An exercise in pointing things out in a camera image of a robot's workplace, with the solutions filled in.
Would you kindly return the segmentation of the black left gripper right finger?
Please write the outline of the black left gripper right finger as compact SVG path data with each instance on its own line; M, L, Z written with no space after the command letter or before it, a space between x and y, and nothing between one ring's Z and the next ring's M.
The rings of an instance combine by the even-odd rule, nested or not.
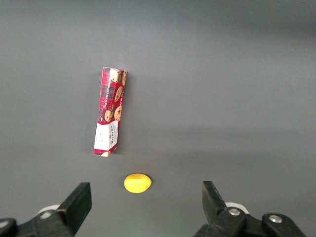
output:
M305 234L286 215L267 213L256 219L241 204L224 202L215 185L204 181L202 205L208 223L196 237L304 237Z

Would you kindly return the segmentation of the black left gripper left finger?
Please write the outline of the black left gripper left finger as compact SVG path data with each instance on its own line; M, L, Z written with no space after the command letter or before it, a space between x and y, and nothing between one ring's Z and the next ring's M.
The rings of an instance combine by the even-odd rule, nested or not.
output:
M2 237L74 237L92 208L89 182L80 183L57 205L41 209L19 225L14 218L0 220Z

